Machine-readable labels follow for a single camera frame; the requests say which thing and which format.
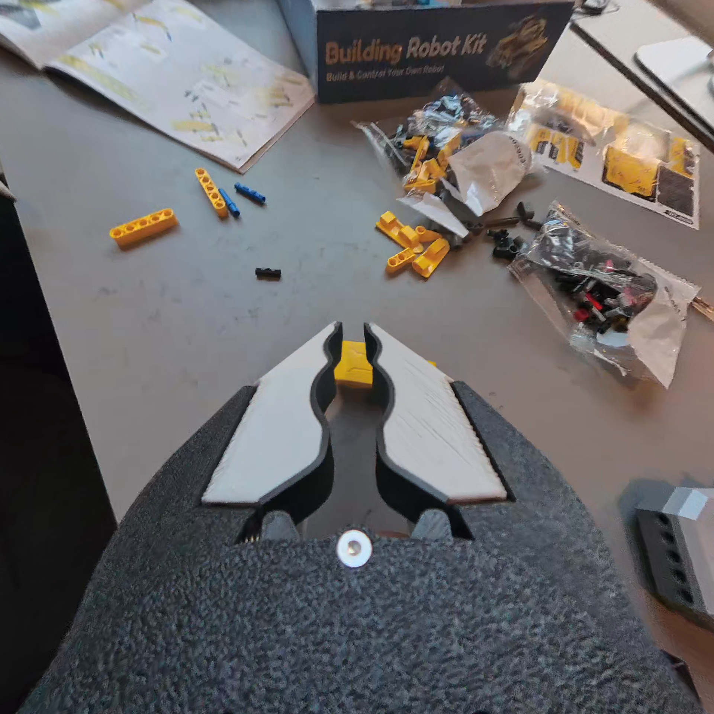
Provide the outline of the yellow and grey sticker sheet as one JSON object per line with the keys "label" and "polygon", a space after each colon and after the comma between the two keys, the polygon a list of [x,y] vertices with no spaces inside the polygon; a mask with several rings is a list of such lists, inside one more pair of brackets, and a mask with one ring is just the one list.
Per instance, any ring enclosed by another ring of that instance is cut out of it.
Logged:
{"label": "yellow and grey sticker sheet", "polygon": [[520,87],[508,128],[541,166],[699,229],[697,141],[541,80]]}

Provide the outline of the white stand base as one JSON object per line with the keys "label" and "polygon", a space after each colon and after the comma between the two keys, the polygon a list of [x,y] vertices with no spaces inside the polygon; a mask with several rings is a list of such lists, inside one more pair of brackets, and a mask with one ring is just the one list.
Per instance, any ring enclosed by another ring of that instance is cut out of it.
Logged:
{"label": "white stand base", "polygon": [[713,104],[713,48],[696,36],[646,44],[635,52],[635,60],[682,102]]}

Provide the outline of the pile of black connectors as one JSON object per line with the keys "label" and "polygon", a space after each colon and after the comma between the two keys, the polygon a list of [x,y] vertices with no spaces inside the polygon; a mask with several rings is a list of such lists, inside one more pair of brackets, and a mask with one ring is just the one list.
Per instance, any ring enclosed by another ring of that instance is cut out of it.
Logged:
{"label": "pile of black connectors", "polygon": [[506,228],[489,230],[488,236],[493,239],[492,256],[498,260],[513,261],[528,247],[524,238],[511,235]]}

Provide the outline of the plastic bag of black parts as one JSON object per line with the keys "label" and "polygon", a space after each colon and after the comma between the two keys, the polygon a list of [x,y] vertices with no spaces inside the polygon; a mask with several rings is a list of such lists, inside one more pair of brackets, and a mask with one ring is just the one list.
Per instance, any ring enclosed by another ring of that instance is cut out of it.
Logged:
{"label": "plastic bag of black parts", "polygon": [[510,272],[575,352],[670,387],[700,286],[594,234],[559,201]]}

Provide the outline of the dark blue kit box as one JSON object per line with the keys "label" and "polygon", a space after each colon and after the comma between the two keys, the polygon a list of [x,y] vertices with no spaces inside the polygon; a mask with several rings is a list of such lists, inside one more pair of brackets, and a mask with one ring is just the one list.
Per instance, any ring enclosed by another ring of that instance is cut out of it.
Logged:
{"label": "dark blue kit box", "polygon": [[319,103],[424,96],[536,79],[574,1],[278,1]]}

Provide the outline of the yellow angled panel piece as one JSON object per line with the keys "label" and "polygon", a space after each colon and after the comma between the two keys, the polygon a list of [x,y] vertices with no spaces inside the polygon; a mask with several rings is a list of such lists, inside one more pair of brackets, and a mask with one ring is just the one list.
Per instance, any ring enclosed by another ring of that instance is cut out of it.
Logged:
{"label": "yellow angled panel piece", "polygon": [[420,254],[424,250],[420,234],[415,228],[399,221],[390,211],[380,216],[376,222],[376,228],[402,249],[411,249],[415,254]]}

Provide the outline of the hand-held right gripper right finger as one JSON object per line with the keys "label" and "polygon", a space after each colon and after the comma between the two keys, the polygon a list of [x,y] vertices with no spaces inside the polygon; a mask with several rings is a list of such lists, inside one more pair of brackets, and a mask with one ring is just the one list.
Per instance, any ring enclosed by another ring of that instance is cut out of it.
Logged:
{"label": "hand-held right gripper right finger", "polygon": [[499,504],[508,489],[456,394],[454,381],[373,322],[364,323],[373,395],[380,497],[407,521],[427,510],[465,525],[462,507]]}

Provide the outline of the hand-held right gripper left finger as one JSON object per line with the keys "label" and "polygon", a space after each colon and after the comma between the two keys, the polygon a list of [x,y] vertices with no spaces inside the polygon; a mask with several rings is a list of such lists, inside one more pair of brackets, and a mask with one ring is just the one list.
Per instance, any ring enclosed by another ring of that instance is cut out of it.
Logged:
{"label": "hand-held right gripper left finger", "polygon": [[327,500],[334,457],[326,418],[342,323],[318,332],[255,384],[202,494],[202,505],[284,511],[302,522]]}

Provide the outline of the yellow five-hole beam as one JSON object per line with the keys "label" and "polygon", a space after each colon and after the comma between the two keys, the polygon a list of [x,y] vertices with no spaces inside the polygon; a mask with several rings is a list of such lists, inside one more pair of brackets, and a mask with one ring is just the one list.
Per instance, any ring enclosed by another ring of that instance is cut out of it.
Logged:
{"label": "yellow five-hole beam", "polygon": [[120,249],[127,250],[178,225],[179,220],[174,211],[162,209],[113,227],[109,231],[109,236]]}
{"label": "yellow five-hole beam", "polygon": [[219,189],[213,179],[210,177],[209,172],[204,168],[197,168],[194,173],[216,215],[220,219],[227,218],[228,207],[226,201],[219,192]]}

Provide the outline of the open instruction booklet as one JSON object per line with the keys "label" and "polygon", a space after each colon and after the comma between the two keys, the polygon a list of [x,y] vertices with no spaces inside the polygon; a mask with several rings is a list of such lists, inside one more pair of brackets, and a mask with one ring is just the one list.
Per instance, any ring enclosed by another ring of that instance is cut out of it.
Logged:
{"label": "open instruction booklet", "polygon": [[1,45],[240,173],[315,102],[188,1],[2,1]]}

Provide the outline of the yellow curved panel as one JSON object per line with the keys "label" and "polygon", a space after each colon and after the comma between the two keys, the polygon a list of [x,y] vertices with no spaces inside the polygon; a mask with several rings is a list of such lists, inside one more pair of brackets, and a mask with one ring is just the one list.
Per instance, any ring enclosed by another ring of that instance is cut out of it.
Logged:
{"label": "yellow curved panel", "polygon": [[434,240],[412,262],[412,269],[422,278],[430,278],[439,267],[443,259],[450,252],[451,246],[444,238]]}

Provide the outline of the large yellow panel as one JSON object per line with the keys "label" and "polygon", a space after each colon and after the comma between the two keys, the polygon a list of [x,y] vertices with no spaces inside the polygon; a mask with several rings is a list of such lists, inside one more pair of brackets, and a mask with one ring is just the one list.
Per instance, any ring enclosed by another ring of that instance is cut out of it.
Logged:
{"label": "large yellow panel", "polygon": [[388,392],[419,380],[451,384],[453,379],[414,350],[384,332],[374,332],[362,343],[344,341],[342,357],[334,370],[343,386],[379,386]]}

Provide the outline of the plastic bag of yellow parts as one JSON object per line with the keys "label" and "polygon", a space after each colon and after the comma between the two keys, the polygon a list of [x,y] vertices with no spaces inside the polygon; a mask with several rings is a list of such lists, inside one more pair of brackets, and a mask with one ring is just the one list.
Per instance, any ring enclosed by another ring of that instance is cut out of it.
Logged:
{"label": "plastic bag of yellow parts", "polygon": [[451,77],[401,118],[353,122],[423,227],[462,245],[482,219],[538,171],[534,151]]}

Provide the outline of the grey holed block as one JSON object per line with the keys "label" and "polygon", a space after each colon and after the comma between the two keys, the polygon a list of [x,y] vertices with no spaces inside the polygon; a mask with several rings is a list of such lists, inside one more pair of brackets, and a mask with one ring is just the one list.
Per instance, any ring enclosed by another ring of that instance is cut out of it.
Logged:
{"label": "grey holed block", "polygon": [[650,591],[713,631],[713,489],[647,483],[636,523]]}

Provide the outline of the grey desk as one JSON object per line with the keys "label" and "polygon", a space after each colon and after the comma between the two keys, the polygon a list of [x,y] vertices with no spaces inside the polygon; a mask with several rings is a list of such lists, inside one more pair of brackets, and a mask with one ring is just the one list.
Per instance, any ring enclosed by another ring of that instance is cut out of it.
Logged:
{"label": "grey desk", "polygon": [[[690,310],[663,389],[575,352],[483,237],[428,281],[388,277],[397,250],[376,219],[413,214],[353,122],[426,100],[314,104],[244,177],[266,206],[241,201],[241,218],[222,221],[194,170],[226,189],[237,173],[1,50],[1,165],[114,513],[241,386],[332,321],[349,341],[373,321],[551,460],[712,712],[713,634],[646,592],[627,519],[640,481],[713,485],[713,323]],[[162,209],[177,227],[127,250],[109,236]],[[256,267],[281,280],[257,279]]]}

